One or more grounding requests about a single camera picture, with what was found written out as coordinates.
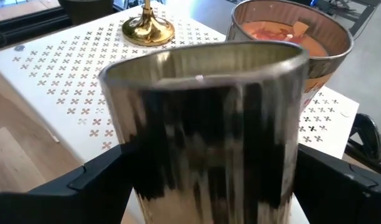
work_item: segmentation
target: metal cup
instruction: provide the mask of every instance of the metal cup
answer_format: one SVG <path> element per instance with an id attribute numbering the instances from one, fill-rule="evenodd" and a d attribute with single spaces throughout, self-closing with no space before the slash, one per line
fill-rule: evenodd
<path id="1" fill-rule="evenodd" d="M 255 40 L 243 29 L 243 25 L 256 21 L 289 26 L 297 21 L 302 22 L 309 26 L 305 34 L 317 40 L 327 51 L 326 57 L 310 57 L 308 79 L 302 96 L 303 111 L 352 50 L 351 33 L 331 17 L 311 7 L 291 1 L 253 0 L 244 1 L 233 9 L 226 40 Z"/>
<path id="2" fill-rule="evenodd" d="M 286 223 L 308 53 L 283 42 L 166 50 L 100 75 L 146 224 Z"/>

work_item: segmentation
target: metal bowl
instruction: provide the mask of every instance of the metal bowl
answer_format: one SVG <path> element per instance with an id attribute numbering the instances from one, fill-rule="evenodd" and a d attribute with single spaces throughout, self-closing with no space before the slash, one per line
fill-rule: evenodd
<path id="1" fill-rule="evenodd" d="M 232 12 L 232 24 L 226 40 L 255 40 L 243 29 L 249 22 L 269 21 L 292 26 L 299 21 L 309 26 L 305 34 L 317 40 L 327 51 L 325 57 L 310 57 L 308 79 L 302 97 L 301 110 L 331 78 L 346 55 L 352 50 L 350 32 L 326 14 L 290 1 L 253 0 L 238 4 Z"/>

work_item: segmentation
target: gold candle holder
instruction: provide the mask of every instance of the gold candle holder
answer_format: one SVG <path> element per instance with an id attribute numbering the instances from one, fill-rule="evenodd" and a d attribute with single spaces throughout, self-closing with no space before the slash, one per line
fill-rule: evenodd
<path id="1" fill-rule="evenodd" d="M 142 15 L 125 21 L 122 25 L 122 33 L 133 44 L 158 46 L 172 40 L 175 29 L 167 20 L 156 18 L 150 6 L 150 0 L 146 0 Z"/>

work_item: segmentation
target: patterned tablecloth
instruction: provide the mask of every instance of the patterned tablecloth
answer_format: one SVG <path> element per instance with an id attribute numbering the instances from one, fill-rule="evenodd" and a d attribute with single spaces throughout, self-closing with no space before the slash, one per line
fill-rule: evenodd
<path id="1" fill-rule="evenodd" d="M 82 162 L 118 143 L 98 81 L 103 67 L 154 50 L 225 39 L 199 22 L 166 12 L 157 2 L 152 5 L 176 28 L 169 44 L 139 47 L 122 38 L 121 24 L 141 12 L 135 7 L 0 52 L 1 76 Z M 300 143 L 341 158 L 357 108 L 356 102 L 323 88 L 300 117 Z M 143 221 L 134 194 L 128 209 Z M 307 223 L 296 200 L 291 214 L 292 223 Z"/>

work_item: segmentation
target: soup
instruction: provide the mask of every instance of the soup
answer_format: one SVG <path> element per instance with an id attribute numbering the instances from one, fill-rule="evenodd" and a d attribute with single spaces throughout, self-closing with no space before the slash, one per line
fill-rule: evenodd
<path id="1" fill-rule="evenodd" d="M 242 28 L 257 40 L 281 40 L 298 44 L 309 50 L 312 57 L 326 57 L 327 51 L 312 37 L 306 34 L 296 36 L 292 26 L 278 22 L 247 22 Z"/>

